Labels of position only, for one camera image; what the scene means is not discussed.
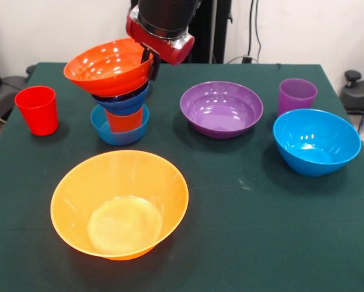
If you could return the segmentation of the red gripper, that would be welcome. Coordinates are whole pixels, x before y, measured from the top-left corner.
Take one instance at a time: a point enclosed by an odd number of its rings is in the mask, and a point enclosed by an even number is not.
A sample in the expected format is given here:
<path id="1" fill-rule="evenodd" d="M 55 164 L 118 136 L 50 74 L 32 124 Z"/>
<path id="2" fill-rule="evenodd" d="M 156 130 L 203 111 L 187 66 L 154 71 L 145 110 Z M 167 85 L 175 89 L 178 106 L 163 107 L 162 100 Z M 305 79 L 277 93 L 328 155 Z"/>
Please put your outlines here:
<path id="1" fill-rule="evenodd" d="M 152 58 L 152 52 L 158 56 L 153 57 L 149 67 L 149 80 L 155 81 L 161 59 L 176 66 L 182 63 L 189 55 L 195 42 L 194 36 L 188 31 L 183 32 L 176 39 L 166 39 L 146 31 L 139 22 L 139 8 L 134 7 L 127 16 L 126 31 L 138 44 L 145 49 L 142 52 L 141 64 Z"/>

